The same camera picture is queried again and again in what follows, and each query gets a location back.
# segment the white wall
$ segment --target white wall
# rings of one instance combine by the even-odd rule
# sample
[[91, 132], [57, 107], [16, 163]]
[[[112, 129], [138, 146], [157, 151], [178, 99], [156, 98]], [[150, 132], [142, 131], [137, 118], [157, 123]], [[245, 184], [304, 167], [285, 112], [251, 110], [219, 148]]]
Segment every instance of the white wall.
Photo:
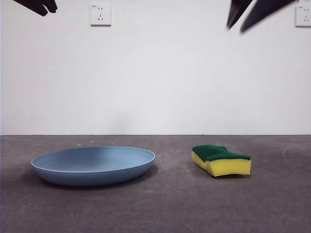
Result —
[[230, 0], [1, 1], [1, 134], [310, 134], [311, 29], [294, 6], [245, 35]]

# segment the sponge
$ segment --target sponge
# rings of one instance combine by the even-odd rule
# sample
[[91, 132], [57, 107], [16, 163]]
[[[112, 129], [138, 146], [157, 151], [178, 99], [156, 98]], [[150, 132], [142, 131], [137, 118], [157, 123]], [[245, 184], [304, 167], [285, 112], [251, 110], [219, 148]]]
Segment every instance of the sponge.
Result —
[[192, 159], [211, 176], [251, 173], [251, 157], [231, 153], [226, 147], [215, 145], [193, 147]]

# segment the wall socket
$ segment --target wall socket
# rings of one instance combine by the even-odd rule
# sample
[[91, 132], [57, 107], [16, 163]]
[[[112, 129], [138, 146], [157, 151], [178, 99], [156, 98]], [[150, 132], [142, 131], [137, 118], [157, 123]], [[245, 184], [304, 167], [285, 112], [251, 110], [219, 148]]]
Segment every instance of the wall socket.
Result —
[[311, 5], [296, 6], [296, 27], [311, 27]]
[[89, 21], [91, 26], [111, 26], [111, 5], [90, 5]]

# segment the scouring pad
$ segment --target scouring pad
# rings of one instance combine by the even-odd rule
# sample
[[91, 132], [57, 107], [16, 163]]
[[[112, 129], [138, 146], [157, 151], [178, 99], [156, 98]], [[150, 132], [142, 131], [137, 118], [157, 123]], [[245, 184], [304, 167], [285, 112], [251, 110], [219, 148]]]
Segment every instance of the scouring pad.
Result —
[[251, 157], [231, 153], [226, 147], [215, 145], [193, 147], [192, 159], [211, 176], [250, 175], [251, 173]]

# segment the electrical outlet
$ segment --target electrical outlet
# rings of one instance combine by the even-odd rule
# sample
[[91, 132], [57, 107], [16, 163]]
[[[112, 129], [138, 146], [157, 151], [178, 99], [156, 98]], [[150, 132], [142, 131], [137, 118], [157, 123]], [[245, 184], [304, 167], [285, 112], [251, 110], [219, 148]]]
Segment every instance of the electrical outlet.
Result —
[[311, 27], [311, 5], [296, 6], [296, 27]]
[[89, 8], [91, 26], [111, 26], [111, 6], [107, 4], [93, 4]]

